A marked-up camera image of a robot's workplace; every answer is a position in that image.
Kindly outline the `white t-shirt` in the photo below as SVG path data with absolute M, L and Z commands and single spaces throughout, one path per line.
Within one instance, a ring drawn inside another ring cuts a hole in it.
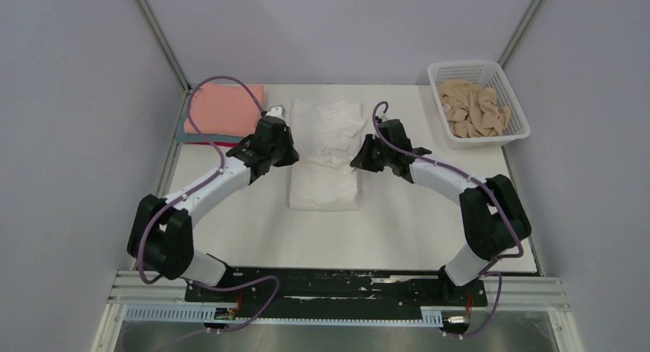
M 290 209 L 359 209 L 358 173 L 350 164 L 360 150 L 366 123 L 361 103 L 293 100 L 290 127 L 299 161 L 291 169 Z

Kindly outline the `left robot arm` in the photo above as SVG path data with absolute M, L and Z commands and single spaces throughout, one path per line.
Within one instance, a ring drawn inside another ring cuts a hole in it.
M 266 113 L 255 132 L 231 148 L 218 166 L 190 186 L 165 197 L 148 195 L 137 208 L 127 244 L 139 268 L 159 276 L 183 278 L 205 285 L 216 301 L 228 300 L 234 280 L 228 266 L 194 247 L 193 229 L 231 194 L 250 186 L 273 167 L 291 166 L 299 160 L 291 129 L 281 115 Z

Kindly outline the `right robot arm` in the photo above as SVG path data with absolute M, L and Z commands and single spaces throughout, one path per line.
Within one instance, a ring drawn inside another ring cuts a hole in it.
M 374 133 L 365 135 L 361 150 L 350 164 L 355 169 L 382 172 L 391 169 L 406 182 L 429 188 L 456 204 L 461 211 L 465 244 L 444 265 L 439 297 L 457 304 L 468 294 L 468 284 L 484 275 L 510 249 L 523 254 L 522 242 L 532 232 L 517 191 L 504 175 L 472 176 L 438 160 L 430 150 L 413 147 L 398 119 L 374 118 Z

